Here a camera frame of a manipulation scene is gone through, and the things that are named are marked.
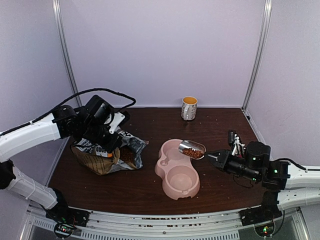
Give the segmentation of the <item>silver metal scoop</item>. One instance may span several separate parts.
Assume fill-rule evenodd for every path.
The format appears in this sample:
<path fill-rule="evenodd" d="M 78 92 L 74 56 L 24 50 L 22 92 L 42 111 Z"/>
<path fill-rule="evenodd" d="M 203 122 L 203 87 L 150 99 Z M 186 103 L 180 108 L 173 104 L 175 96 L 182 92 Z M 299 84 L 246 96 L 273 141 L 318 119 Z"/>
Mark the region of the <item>silver metal scoop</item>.
<path fill-rule="evenodd" d="M 183 140 L 179 144 L 178 150 L 183 155 L 186 155 L 194 160 L 203 159 L 207 151 L 206 147 L 203 144 L 192 140 Z"/>

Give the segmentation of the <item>pink double pet bowl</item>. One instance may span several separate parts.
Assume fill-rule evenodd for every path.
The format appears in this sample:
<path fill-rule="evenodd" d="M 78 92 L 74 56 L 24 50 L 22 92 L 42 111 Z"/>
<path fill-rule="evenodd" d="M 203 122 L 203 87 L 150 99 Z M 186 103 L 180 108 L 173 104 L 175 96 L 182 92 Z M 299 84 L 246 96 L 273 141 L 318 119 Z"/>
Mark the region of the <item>pink double pet bowl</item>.
<path fill-rule="evenodd" d="M 164 193 L 173 200 L 193 198 L 200 190 L 200 178 L 191 158 L 179 151 L 181 139 L 164 142 L 154 171 L 162 179 Z"/>

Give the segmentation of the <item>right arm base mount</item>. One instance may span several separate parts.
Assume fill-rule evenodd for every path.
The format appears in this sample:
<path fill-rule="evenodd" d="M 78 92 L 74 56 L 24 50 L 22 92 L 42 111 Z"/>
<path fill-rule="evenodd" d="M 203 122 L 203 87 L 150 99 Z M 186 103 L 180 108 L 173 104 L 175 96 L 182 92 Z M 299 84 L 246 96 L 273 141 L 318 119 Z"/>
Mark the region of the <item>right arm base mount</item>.
<path fill-rule="evenodd" d="M 252 225 L 255 233 L 264 239 L 275 236 L 285 220 L 285 211 L 276 206 L 249 207 L 238 214 L 243 227 Z"/>

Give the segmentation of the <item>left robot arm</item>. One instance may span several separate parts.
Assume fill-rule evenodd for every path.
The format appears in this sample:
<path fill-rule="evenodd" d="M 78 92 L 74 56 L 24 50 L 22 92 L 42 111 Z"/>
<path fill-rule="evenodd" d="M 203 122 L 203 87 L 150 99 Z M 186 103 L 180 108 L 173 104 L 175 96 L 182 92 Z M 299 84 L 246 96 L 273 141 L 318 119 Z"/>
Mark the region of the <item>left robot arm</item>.
<path fill-rule="evenodd" d="M 12 158 L 50 142 L 73 138 L 99 145 L 108 153 L 119 148 L 122 137 L 117 128 L 127 120 L 98 95 L 78 108 L 59 104 L 48 113 L 0 134 L 0 188 L 38 203 L 48 217 L 68 223 L 76 217 L 61 191 L 45 186 L 23 173 Z"/>

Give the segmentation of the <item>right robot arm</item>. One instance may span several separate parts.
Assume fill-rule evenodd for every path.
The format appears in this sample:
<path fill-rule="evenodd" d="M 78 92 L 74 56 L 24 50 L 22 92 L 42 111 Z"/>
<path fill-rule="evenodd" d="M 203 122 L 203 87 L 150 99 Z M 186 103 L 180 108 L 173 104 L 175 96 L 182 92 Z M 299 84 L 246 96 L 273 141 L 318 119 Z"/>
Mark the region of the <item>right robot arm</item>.
<path fill-rule="evenodd" d="M 256 210 L 259 220 L 268 220 L 275 212 L 293 207 L 319 204 L 320 168 L 302 166 L 289 158 L 270 160 L 271 147 L 251 141 L 243 157 L 230 150 L 207 151 L 204 156 L 222 172 L 244 177 L 266 189 L 262 206 Z"/>

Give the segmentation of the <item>brown pet food bag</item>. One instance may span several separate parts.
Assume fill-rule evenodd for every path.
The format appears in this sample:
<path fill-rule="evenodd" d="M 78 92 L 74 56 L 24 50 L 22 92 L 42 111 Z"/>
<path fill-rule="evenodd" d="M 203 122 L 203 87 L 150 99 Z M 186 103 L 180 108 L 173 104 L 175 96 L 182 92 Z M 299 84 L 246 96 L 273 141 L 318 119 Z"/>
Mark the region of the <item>brown pet food bag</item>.
<path fill-rule="evenodd" d="M 116 129 L 116 132 L 122 137 L 122 144 L 113 152 L 107 152 L 100 145 L 93 144 L 84 138 L 79 142 L 71 143 L 69 148 L 81 166 L 99 176 L 122 170 L 141 169 L 143 167 L 141 153 L 149 142 L 120 127 Z M 134 163 L 124 162 L 120 159 L 120 148 L 122 147 L 128 147 L 134 152 Z"/>

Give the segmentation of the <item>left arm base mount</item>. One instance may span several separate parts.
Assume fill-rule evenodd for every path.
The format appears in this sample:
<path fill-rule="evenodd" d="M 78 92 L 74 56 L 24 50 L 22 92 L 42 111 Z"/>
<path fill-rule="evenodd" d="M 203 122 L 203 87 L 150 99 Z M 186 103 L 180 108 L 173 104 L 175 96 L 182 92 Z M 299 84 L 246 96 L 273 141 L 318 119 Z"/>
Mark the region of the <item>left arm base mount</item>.
<path fill-rule="evenodd" d="M 90 213 L 85 210 L 68 208 L 65 212 L 45 209 L 46 217 L 56 222 L 54 234 L 60 239 L 69 238 L 78 227 L 86 227 Z"/>

